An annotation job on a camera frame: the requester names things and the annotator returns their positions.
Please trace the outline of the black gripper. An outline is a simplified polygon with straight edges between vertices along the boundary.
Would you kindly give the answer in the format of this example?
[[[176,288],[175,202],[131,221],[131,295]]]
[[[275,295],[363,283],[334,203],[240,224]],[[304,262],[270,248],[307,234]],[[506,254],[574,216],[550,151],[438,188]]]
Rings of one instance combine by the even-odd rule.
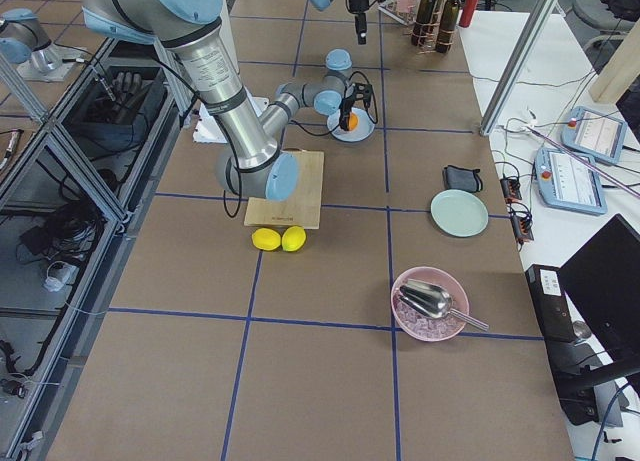
[[[339,118],[338,118],[338,126],[340,129],[345,130],[347,117],[351,112],[355,113],[354,106],[358,101],[362,102],[365,112],[368,112],[371,106],[371,85],[370,84],[358,83],[358,82],[354,83],[351,93],[346,95],[342,99],[339,107]]]

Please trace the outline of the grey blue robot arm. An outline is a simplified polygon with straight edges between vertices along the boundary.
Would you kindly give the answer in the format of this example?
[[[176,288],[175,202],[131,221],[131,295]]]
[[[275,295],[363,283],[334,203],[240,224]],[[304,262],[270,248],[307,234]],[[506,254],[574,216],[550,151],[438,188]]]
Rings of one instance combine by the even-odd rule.
[[[238,196],[284,201],[295,190],[299,165],[275,136],[305,107],[338,117],[339,128],[361,127],[352,108],[368,105],[373,88],[353,79],[350,55],[334,49],[327,72],[316,83],[287,83],[257,114],[239,71],[220,36],[225,0],[83,0],[86,26],[106,37],[138,44],[155,42],[181,61],[202,105],[229,146],[219,158],[217,178]]]

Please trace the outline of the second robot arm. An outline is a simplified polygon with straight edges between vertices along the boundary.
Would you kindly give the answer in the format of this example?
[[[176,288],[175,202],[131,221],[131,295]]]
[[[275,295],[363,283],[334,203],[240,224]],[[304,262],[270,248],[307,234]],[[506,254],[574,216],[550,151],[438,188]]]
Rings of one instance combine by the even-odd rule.
[[[28,8],[14,8],[1,14],[1,54],[14,65],[28,62],[43,75],[63,64],[58,48]]]

